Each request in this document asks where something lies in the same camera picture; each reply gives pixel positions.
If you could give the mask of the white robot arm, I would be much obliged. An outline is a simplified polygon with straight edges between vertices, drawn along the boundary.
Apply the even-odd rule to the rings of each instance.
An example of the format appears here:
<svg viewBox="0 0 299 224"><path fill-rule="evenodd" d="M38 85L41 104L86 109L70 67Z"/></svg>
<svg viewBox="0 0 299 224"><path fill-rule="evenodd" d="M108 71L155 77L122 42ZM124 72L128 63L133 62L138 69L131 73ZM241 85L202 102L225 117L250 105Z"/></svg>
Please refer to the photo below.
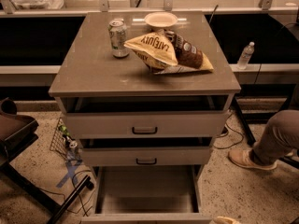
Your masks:
<svg viewBox="0 0 299 224"><path fill-rule="evenodd" d="M214 217L213 218L213 221L216 223L216 224L241 224L239 221L233 219L233 218L230 218L230 217L222 217L222 216L219 216L219 217Z"/></svg>

